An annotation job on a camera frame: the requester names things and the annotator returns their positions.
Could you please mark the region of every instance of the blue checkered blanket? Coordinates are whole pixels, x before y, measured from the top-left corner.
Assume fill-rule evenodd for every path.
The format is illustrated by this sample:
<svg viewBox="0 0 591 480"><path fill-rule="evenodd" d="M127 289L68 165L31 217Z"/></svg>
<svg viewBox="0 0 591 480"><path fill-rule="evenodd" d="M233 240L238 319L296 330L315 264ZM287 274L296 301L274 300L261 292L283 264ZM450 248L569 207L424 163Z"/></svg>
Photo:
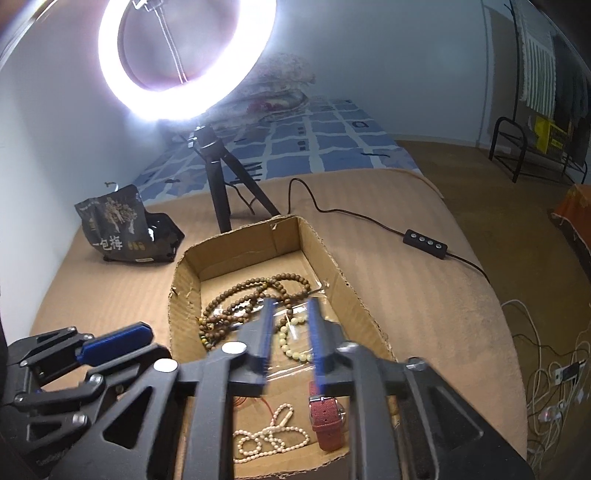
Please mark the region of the blue checkered blanket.
<svg viewBox="0 0 591 480"><path fill-rule="evenodd" d="M314 97L296 115L216 133L255 180L350 168L420 173L409 153L351 100ZM223 173L227 183L239 183L227 166ZM185 143L169 148L133 183L146 204L209 190L203 159Z"/></svg>

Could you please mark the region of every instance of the printed tree illustration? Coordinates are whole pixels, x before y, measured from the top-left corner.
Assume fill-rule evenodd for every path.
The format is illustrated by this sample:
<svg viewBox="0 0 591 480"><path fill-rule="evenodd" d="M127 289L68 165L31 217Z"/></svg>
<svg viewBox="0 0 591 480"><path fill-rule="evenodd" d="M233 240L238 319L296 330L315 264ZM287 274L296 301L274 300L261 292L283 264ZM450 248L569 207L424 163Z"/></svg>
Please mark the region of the printed tree illustration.
<svg viewBox="0 0 591 480"><path fill-rule="evenodd" d="M138 214L129 205L122 205L111 197L107 197L105 203L105 218L115 227L117 233L120 232L119 224L129 222L129 233L133 234L134 220L137 217Z"/></svg>

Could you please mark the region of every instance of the wall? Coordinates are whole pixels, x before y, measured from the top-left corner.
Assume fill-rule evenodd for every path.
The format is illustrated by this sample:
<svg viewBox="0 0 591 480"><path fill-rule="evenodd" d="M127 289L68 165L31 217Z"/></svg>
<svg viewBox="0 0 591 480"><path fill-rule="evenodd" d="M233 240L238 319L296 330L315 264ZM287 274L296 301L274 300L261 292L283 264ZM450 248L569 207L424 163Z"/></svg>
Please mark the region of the wall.
<svg viewBox="0 0 591 480"><path fill-rule="evenodd" d="M129 183L164 150L103 82L96 37L105 5L59 0L0 71L0 310L9 343L28 334L79 227L73 205L106 193L106 181Z"/></svg>
<svg viewBox="0 0 591 480"><path fill-rule="evenodd" d="M476 143L490 146L495 122L511 117L517 80L515 25L505 0L483 0L483 33L486 42L486 82L481 127Z"/></svg>
<svg viewBox="0 0 591 480"><path fill-rule="evenodd" d="M307 58L317 92L352 98L398 137L474 145L492 101L494 51L485 15L488 23L490 9L509 15L501 0L485 5L278 0L268 49ZM511 42L514 55L514 37ZM513 85L503 87L512 92Z"/></svg>
<svg viewBox="0 0 591 480"><path fill-rule="evenodd" d="M0 2L0 32L22 8L24 0L3 0Z"/></svg>

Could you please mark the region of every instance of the orange cloth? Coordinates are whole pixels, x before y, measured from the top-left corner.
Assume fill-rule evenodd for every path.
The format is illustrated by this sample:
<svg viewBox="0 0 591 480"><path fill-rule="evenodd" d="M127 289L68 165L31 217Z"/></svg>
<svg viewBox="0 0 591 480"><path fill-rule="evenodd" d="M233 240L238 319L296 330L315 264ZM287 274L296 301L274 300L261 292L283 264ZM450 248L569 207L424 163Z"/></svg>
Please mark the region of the orange cloth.
<svg viewBox="0 0 591 480"><path fill-rule="evenodd" d="M573 185L562 203L554 210L554 216L567 220L589 250L591 247L591 185Z"/></svg>

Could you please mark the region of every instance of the red watch strap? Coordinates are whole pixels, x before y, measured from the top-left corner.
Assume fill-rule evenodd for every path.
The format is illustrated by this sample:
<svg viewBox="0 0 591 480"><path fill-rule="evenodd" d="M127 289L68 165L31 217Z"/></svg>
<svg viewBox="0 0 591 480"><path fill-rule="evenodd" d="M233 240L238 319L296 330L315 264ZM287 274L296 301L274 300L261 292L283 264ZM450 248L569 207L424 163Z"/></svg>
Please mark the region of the red watch strap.
<svg viewBox="0 0 591 480"><path fill-rule="evenodd" d="M310 397L317 395L320 395L318 387L314 382L310 382ZM332 452L343 446L343 423L336 398L327 397L310 401L310 420L321 449Z"/></svg>

